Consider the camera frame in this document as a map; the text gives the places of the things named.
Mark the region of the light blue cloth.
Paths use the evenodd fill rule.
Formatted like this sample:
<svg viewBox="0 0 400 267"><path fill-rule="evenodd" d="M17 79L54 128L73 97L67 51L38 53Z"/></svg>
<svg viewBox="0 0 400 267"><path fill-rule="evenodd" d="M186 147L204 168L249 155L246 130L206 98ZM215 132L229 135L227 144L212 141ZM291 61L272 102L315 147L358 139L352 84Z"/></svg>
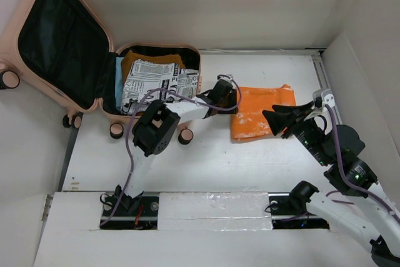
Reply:
<svg viewBox="0 0 400 267"><path fill-rule="evenodd" d="M114 96L115 96L116 109L118 111L121 110L121 101L123 96L122 61L123 61L122 57L116 58Z"/></svg>

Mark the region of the newspaper print cloth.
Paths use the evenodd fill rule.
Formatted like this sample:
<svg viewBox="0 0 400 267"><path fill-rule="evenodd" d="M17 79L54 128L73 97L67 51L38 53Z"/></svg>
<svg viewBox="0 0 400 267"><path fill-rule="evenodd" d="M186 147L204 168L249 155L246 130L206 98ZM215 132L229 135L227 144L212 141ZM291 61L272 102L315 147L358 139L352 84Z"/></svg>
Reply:
<svg viewBox="0 0 400 267"><path fill-rule="evenodd" d="M178 63L150 63L135 60L122 86L121 114L144 111L154 100L175 103L182 97L193 98L198 91L199 71Z"/></svg>

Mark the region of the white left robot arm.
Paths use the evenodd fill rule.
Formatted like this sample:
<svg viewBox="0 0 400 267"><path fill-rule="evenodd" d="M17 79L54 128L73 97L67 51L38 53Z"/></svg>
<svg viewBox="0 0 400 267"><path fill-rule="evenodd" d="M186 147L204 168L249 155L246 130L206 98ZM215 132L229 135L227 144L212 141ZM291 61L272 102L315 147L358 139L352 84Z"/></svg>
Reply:
<svg viewBox="0 0 400 267"><path fill-rule="evenodd" d="M176 96L180 101L164 103L152 101L139 119L133 116L125 138L130 168L125 182L116 187L112 213L119 208L124 214L134 214L139 209L148 172L154 158L168 147L178 126L216 114L234 114L241 101L241 90L235 80L221 74L215 86L194 98L185 98L166 88L157 88L145 94L142 104L156 92Z"/></svg>

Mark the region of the pink hard-shell suitcase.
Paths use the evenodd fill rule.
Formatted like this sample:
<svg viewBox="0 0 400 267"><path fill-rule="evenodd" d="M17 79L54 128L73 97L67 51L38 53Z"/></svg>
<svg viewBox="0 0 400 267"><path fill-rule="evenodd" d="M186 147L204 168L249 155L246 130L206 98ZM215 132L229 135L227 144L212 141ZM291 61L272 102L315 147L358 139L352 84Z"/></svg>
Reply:
<svg viewBox="0 0 400 267"><path fill-rule="evenodd" d="M116 109L116 58L129 51L145 56L180 55L200 70L199 51L189 45L134 43L114 47L109 32L85 0L20 0L1 35L1 88L21 81L66 109L65 128L78 128L82 114L101 109L110 135L123 136L129 118Z"/></svg>

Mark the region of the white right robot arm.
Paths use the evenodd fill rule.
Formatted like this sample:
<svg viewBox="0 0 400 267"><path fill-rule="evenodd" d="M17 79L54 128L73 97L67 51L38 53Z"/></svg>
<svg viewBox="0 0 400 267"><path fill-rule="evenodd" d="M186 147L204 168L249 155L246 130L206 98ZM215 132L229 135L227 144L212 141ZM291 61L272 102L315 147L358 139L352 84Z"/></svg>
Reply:
<svg viewBox="0 0 400 267"><path fill-rule="evenodd" d="M315 122L318 109L327 111L332 129L325 133ZM350 126L336 124L330 105L274 105L262 112L273 135L294 136L312 157L328 169L324 177L365 216L360 218L329 199L315 185L301 181L289 193L290 208L313 214L357 241L377 266L399 266L399 211L389 200L373 170L359 158L365 144Z"/></svg>

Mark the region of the brown cloth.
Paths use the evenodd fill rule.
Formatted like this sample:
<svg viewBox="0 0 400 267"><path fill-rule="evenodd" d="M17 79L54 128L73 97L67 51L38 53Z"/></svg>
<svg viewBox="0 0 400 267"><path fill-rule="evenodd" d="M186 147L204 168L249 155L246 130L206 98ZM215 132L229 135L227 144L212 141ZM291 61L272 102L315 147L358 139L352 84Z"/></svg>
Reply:
<svg viewBox="0 0 400 267"><path fill-rule="evenodd" d="M145 56L143 54L134 53L131 50L125 55L121 62L122 83L125 83L133 62L141 59L150 63L167 64L177 63L181 69L185 69L185 65L178 54L169 54L164 56Z"/></svg>

